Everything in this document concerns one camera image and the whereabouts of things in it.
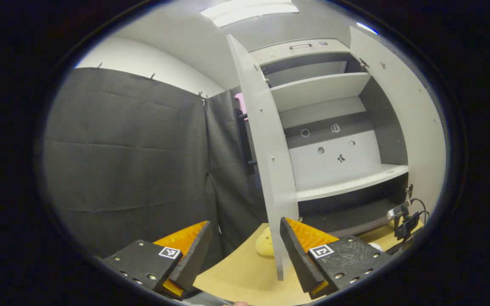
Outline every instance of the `stuffed toy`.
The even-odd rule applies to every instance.
[[[272,232],[267,227],[256,239],[256,252],[263,256],[273,257]]]

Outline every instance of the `ceiling light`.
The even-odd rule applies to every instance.
[[[362,29],[368,30],[368,31],[374,33],[375,35],[377,35],[377,32],[374,31],[372,28],[368,27],[367,25],[363,25],[362,23],[356,23],[356,25],[358,25]]]
[[[201,11],[218,27],[269,14],[298,12],[291,0],[230,0]]]

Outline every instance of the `black curtain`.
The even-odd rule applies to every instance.
[[[203,269],[218,263],[217,206],[231,204],[215,201],[212,182],[220,183],[208,166],[220,155],[208,161],[206,130],[204,106],[188,91],[121,71],[72,70],[43,143],[48,193],[70,233],[103,258],[134,240],[210,220],[214,236]],[[239,192],[223,186],[224,198]]]
[[[257,167],[247,175],[239,154],[233,108],[239,88],[210,97],[205,104],[208,132],[208,178],[213,183],[223,254],[239,247],[258,226],[267,222],[266,206]],[[254,144],[248,132],[254,157]]]

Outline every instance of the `cabinet handle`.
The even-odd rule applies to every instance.
[[[297,46],[305,46],[305,45],[308,45],[310,47],[313,47],[313,45],[311,43],[298,43],[298,45],[292,45],[290,47],[288,47],[289,49],[292,49],[294,47],[297,47]]]

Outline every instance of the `sticker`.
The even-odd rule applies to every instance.
[[[181,251],[178,249],[168,248],[166,246],[165,248],[162,249],[161,252],[158,253],[158,255],[160,255],[162,257],[175,259],[179,255],[179,252],[181,252]]]
[[[317,246],[317,248],[312,248],[312,249],[309,249],[309,252],[311,252],[311,254],[313,254],[313,256],[315,256],[315,258],[321,258],[321,257],[325,257],[327,255],[330,255],[334,252],[334,250],[332,250],[329,246],[327,246],[326,244],[323,245],[323,246]]]

